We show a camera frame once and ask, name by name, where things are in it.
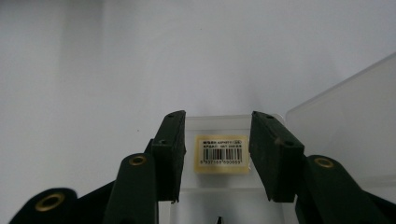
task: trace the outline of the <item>white background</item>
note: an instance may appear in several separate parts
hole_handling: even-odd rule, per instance
[[[286,112],[396,51],[395,1],[1,1],[0,223],[81,196],[163,116]]]

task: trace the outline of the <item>metal ring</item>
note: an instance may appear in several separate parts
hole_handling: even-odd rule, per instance
[[[314,159],[314,161],[317,165],[324,167],[324,168],[334,167],[334,163],[332,163],[332,161],[330,161],[326,158],[319,157],[319,158]]]
[[[47,197],[38,201],[38,203],[35,204],[35,210],[37,210],[38,212],[47,212],[51,209],[56,208],[63,201],[64,201],[63,193],[61,192],[52,193]]]
[[[144,156],[136,156],[136,157],[129,159],[129,163],[131,165],[141,165],[141,164],[145,163],[146,161],[147,161],[147,159]]]

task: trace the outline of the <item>black plastic part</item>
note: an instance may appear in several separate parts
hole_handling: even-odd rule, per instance
[[[389,223],[396,223],[396,204],[382,199],[374,194],[366,192],[370,200],[381,210],[382,214],[388,219]]]
[[[151,154],[156,162],[159,201],[178,201],[186,154],[185,118],[185,111],[177,111],[165,116],[152,141]]]
[[[306,158],[304,181],[323,223],[388,223],[339,162],[323,156]]]
[[[216,220],[216,224],[224,224],[224,219],[222,217],[218,217],[218,220]]]
[[[323,223],[320,213],[314,204],[306,204],[297,199],[295,206],[296,215],[300,224],[321,224]]]
[[[29,200],[9,223],[70,223],[68,218],[76,199],[77,194],[71,189],[47,189]]]
[[[73,206],[70,223],[102,223],[114,181],[79,198]]]
[[[252,114],[249,152],[268,200],[292,203],[304,159],[304,145],[271,115]]]
[[[158,223],[155,162],[150,154],[122,160],[103,223]]]
[[[146,146],[145,153],[151,154],[152,155],[152,142],[154,139],[150,139],[148,142],[148,145]]]

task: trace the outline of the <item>transparent plastic container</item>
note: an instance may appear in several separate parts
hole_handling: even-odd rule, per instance
[[[361,71],[287,113],[286,126],[305,155],[340,161],[360,186],[396,203],[396,54]],[[198,175],[196,134],[249,135],[251,116],[186,119],[180,203],[161,203],[168,223],[298,223],[294,205],[268,202],[250,163],[248,175]]]

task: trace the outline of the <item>yellow sticker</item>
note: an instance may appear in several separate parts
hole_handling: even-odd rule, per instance
[[[196,135],[194,171],[199,174],[247,174],[246,135]]]

